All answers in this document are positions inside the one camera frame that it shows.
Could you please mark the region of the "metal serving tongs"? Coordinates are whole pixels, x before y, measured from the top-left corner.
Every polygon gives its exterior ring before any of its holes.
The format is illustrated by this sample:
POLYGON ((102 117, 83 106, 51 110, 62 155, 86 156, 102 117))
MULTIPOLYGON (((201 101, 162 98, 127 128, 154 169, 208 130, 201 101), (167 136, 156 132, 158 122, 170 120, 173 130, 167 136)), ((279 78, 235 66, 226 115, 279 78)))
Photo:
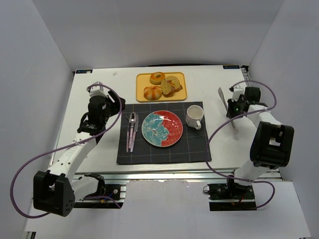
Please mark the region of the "metal serving tongs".
MULTIPOLYGON (((223 91, 221 89, 221 87, 218 88, 218 94, 219 94, 219 97, 220 99, 222 100, 223 104, 224 104, 224 107, 226 109, 226 111, 228 111, 228 104, 225 100, 225 97, 224 97, 224 94, 223 94, 223 91)), ((238 128, 236 127, 236 124, 234 121, 231 122, 231 126, 233 128, 233 133, 236 135, 238 133, 238 128)))

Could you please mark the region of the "striped round bun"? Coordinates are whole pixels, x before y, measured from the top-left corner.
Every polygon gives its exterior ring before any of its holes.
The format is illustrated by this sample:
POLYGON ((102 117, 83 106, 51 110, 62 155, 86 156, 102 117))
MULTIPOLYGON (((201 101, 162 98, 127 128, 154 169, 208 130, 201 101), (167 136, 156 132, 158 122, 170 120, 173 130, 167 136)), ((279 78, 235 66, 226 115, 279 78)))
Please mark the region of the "striped round bun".
POLYGON ((144 98, 150 101, 158 100, 162 96, 159 86, 149 86, 144 88, 144 98))

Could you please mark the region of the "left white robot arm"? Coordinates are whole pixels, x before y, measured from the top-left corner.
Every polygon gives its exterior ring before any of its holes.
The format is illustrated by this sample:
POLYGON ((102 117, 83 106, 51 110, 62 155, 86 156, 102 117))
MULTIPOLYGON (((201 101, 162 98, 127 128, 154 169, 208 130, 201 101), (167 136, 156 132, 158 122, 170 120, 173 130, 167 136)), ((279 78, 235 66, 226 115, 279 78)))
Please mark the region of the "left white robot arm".
POLYGON ((74 145, 45 172, 38 171, 33 178, 35 209, 65 217, 77 201, 106 194, 103 176, 89 173, 77 180, 73 177, 104 135, 108 119, 125 109, 126 101, 112 91, 89 90, 89 93, 88 111, 80 119, 74 145))

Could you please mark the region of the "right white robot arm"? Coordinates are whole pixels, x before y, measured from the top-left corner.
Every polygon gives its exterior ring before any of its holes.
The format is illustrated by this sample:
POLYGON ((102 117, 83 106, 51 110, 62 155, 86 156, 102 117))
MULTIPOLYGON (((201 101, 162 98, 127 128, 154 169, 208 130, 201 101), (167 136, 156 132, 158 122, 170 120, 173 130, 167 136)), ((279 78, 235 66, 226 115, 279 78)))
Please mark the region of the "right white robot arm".
POLYGON ((233 173, 234 183, 250 186, 268 170, 286 167, 290 161, 294 128, 276 120, 268 106, 260 102, 257 87, 230 88, 232 98, 227 100, 226 116, 233 119, 245 115, 256 127, 249 160, 233 173))

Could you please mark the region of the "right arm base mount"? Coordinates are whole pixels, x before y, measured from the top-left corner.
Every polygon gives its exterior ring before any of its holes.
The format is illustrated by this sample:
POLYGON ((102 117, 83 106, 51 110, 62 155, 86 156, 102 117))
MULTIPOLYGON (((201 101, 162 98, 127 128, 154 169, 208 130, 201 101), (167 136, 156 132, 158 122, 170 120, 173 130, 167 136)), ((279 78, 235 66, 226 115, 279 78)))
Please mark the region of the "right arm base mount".
POLYGON ((211 212, 257 210, 252 186, 207 184, 202 191, 209 198, 211 212))

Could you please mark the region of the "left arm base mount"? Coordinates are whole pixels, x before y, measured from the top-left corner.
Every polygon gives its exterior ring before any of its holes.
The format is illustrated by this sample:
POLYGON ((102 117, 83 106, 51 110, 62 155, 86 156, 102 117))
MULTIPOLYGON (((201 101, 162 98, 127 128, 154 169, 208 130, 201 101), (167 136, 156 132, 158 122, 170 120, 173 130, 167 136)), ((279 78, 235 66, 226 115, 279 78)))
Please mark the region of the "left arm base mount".
POLYGON ((120 209, 124 203, 124 186, 107 183, 102 175, 88 173, 71 183, 74 208, 120 209))

